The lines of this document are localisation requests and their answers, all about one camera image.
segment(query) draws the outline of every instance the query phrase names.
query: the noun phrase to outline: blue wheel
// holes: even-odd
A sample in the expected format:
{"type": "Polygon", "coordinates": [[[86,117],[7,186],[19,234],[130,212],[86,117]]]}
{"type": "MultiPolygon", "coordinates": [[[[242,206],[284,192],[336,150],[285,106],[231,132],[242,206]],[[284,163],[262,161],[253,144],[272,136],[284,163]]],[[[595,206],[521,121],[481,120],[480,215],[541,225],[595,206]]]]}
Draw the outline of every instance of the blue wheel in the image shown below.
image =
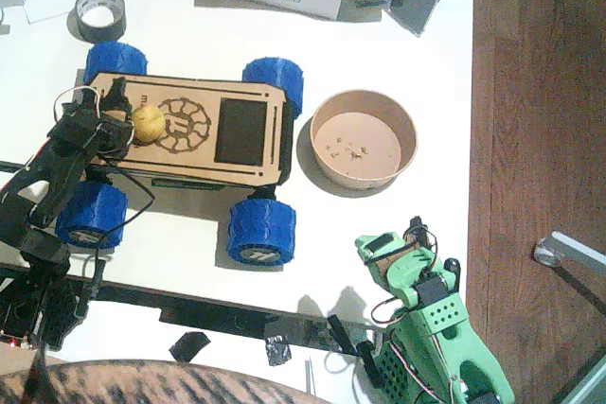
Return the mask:
{"type": "Polygon", "coordinates": [[[227,252],[243,264],[275,266],[294,257],[296,213],[271,199],[247,199],[229,210],[227,252]]]}
{"type": "MultiPolygon", "coordinates": [[[[55,234],[71,245],[95,248],[103,234],[126,219],[128,198],[110,184],[80,182],[76,193],[57,217],[55,234]]],[[[122,241],[118,229],[101,243],[101,249],[115,248],[122,241]]]]}
{"type": "Polygon", "coordinates": [[[303,71],[293,61],[280,57],[256,59],[242,71],[244,82],[265,82],[286,92],[293,104],[294,118],[303,111],[303,71]]]}
{"type": "Polygon", "coordinates": [[[97,43],[86,57],[84,83],[90,84],[99,71],[145,76],[148,74],[148,61],[145,54],[129,44],[97,43]]]}

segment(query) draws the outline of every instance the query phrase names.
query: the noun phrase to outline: small potato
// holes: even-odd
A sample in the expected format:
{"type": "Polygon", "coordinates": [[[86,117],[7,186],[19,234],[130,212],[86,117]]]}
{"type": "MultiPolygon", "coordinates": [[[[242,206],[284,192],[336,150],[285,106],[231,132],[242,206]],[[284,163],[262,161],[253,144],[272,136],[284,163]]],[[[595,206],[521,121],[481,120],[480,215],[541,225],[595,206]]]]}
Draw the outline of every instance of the small potato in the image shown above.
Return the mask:
{"type": "Polygon", "coordinates": [[[166,118],[157,106],[147,104],[133,112],[134,138],[150,144],[159,138],[166,128],[166,118]]]}

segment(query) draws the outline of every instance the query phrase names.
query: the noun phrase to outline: white table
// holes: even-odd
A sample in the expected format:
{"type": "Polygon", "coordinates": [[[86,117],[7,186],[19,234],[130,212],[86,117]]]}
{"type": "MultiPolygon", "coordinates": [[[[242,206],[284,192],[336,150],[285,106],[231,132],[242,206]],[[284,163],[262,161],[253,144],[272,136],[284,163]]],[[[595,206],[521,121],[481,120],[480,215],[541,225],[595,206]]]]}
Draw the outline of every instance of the white table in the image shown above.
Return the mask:
{"type": "MultiPolygon", "coordinates": [[[[172,360],[170,347],[184,333],[200,330],[162,324],[159,315],[159,309],[92,302],[86,320],[65,339],[62,350],[48,355],[66,361],[172,360]]],[[[313,387],[308,385],[305,361],[311,361],[318,397],[338,404],[382,402],[356,357],[291,345],[292,358],[270,366],[263,340],[208,330],[205,334],[210,344],[194,357],[194,364],[266,378],[309,393],[313,387]]]]}
{"type": "MultiPolygon", "coordinates": [[[[239,79],[255,58],[287,58],[305,77],[295,142],[305,142],[299,133],[327,97],[369,89],[405,107],[419,149],[395,183],[366,198],[324,191],[302,170],[320,172],[311,153],[304,147],[294,153],[291,178],[277,197],[297,212],[295,259],[275,272],[242,270],[223,252],[228,208],[248,192],[154,190],[156,205],[126,228],[105,280],[276,312],[336,312],[344,321],[368,324],[370,310],[387,294],[357,256],[357,236],[401,233],[421,215],[442,257],[466,263],[472,0],[440,2],[420,39],[386,14],[379,23],[341,24],[288,12],[194,8],[194,0],[125,1],[128,27],[121,41],[146,53],[149,74],[239,79]]],[[[70,35],[65,15],[28,25],[22,9],[6,14],[11,32],[0,37],[0,159],[24,163],[44,142],[53,126],[52,101],[73,86],[91,46],[70,35]]],[[[9,177],[0,175],[0,184],[9,177]]],[[[136,187],[116,182],[132,206],[144,203],[136,187]]],[[[6,246],[0,263],[26,265],[6,246]]],[[[70,273],[82,273],[81,259],[72,259],[70,273]]]]}

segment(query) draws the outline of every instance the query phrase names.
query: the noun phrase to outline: small black piece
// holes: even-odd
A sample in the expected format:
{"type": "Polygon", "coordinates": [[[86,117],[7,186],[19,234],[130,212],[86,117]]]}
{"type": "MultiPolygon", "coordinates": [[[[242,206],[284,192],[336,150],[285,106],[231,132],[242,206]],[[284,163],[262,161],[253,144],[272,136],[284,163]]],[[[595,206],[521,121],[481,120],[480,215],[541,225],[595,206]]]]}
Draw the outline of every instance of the small black piece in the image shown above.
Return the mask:
{"type": "Polygon", "coordinates": [[[391,234],[383,234],[380,237],[375,238],[370,243],[366,245],[366,249],[371,253],[375,254],[379,251],[383,246],[393,241],[393,236],[391,234]]]}
{"type": "Polygon", "coordinates": [[[358,351],[358,355],[362,357],[364,361],[364,369],[368,374],[368,378],[370,379],[370,383],[375,388],[382,388],[385,386],[385,379],[383,375],[377,368],[377,364],[375,360],[372,358],[372,351],[375,350],[375,346],[370,341],[362,341],[358,343],[356,346],[356,350],[358,351]]]}
{"type": "Polygon", "coordinates": [[[428,250],[431,248],[429,238],[427,237],[427,224],[423,224],[420,216],[415,216],[410,220],[410,226],[408,229],[406,229],[406,232],[404,232],[403,235],[404,239],[407,234],[414,234],[416,241],[423,248],[427,248],[428,250]]]}
{"type": "Polygon", "coordinates": [[[204,347],[210,344],[210,339],[202,331],[189,331],[169,349],[177,361],[189,363],[204,347]]]}
{"type": "Polygon", "coordinates": [[[266,338],[265,351],[267,352],[267,359],[269,360],[270,366],[279,366],[293,357],[291,354],[291,347],[281,335],[266,338]]]}
{"type": "Polygon", "coordinates": [[[276,200],[276,187],[275,186],[262,186],[256,188],[255,192],[251,194],[247,199],[271,199],[276,200]]]}
{"type": "Polygon", "coordinates": [[[461,263],[453,257],[446,259],[444,261],[444,270],[452,272],[456,276],[454,292],[458,292],[459,285],[461,284],[461,263]]]}
{"type": "Polygon", "coordinates": [[[493,392],[481,395],[470,402],[470,404],[500,404],[501,401],[496,397],[493,392]]]}
{"type": "Polygon", "coordinates": [[[448,297],[448,288],[439,276],[433,276],[413,286],[419,294],[420,307],[429,307],[435,302],[448,297]]]}
{"type": "Polygon", "coordinates": [[[349,336],[343,328],[343,324],[341,324],[338,316],[336,314],[332,314],[329,316],[328,321],[332,330],[332,337],[335,341],[337,341],[337,344],[339,344],[343,353],[347,355],[358,355],[356,349],[353,348],[353,344],[349,340],[349,336]]]}
{"type": "Polygon", "coordinates": [[[383,376],[377,368],[377,365],[375,364],[375,360],[372,358],[372,351],[375,348],[374,344],[366,340],[358,343],[354,349],[353,344],[351,343],[351,340],[349,339],[349,336],[337,315],[332,314],[329,316],[328,320],[332,337],[335,341],[337,341],[343,353],[361,357],[364,361],[364,369],[368,374],[368,378],[370,379],[372,385],[377,388],[382,388],[385,385],[385,382],[383,376]]]}

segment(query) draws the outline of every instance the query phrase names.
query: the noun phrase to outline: black cable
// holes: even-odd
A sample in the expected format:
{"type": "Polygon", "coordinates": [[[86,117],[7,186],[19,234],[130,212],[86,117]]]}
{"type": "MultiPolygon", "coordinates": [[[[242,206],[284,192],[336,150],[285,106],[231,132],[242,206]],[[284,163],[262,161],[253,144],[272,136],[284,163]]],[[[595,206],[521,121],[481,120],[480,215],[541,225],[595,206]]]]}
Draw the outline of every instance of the black cable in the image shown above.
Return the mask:
{"type": "Polygon", "coordinates": [[[417,404],[417,403],[419,402],[419,398],[420,398],[421,396],[423,396],[423,393],[427,393],[427,392],[425,392],[425,390],[421,390],[421,391],[420,391],[420,392],[417,394],[417,397],[416,397],[416,398],[415,398],[415,400],[413,401],[413,404],[417,404]]]}
{"type": "Polygon", "coordinates": [[[404,241],[406,240],[406,236],[408,234],[413,234],[413,233],[415,233],[416,230],[425,231],[427,234],[429,234],[430,236],[432,236],[434,238],[434,244],[429,245],[430,248],[436,247],[436,250],[434,251],[434,260],[432,260],[431,264],[429,264],[427,266],[427,268],[425,269],[425,272],[430,272],[434,268],[434,266],[436,265],[436,262],[437,262],[437,237],[432,232],[430,232],[430,230],[427,229],[427,227],[425,227],[425,226],[411,226],[408,229],[406,229],[404,231],[404,234],[402,235],[402,238],[404,239],[404,241]]]}
{"type": "Polygon", "coordinates": [[[146,186],[144,186],[141,182],[139,182],[135,177],[133,177],[129,171],[116,166],[115,163],[109,161],[107,159],[107,157],[104,157],[103,155],[100,155],[99,157],[102,158],[103,160],[105,160],[105,163],[107,163],[107,165],[109,167],[111,167],[114,171],[116,171],[118,174],[123,175],[128,180],[130,180],[131,182],[136,184],[139,188],[141,188],[150,197],[150,201],[148,203],[146,203],[143,206],[143,208],[141,208],[138,212],[136,212],[130,218],[128,218],[124,222],[121,222],[119,225],[113,227],[112,229],[107,231],[105,234],[103,234],[95,243],[95,268],[94,268],[94,272],[93,272],[93,282],[91,283],[91,289],[90,289],[90,291],[91,291],[90,297],[92,297],[92,298],[95,298],[97,296],[98,287],[102,280],[102,276],[101,276],[102,271],[101,271],[101,273],[99,273],[99,267],[102,268],[104,266],[104,264],[99,264],[99,262],[101,262],[102,260],[98,258],[98,254],[101,249],[101,243],[103,243],[103,240],[105,240],[108,236],[110,236],[115,231],[122,229],[124,226],[126,226],[130,222],[133,222],[134,220],[136,220],[146,210],[148,210],[152,206],[153,202],[155,201],[155,196],[153,195],[153,193],[146,186]]]}

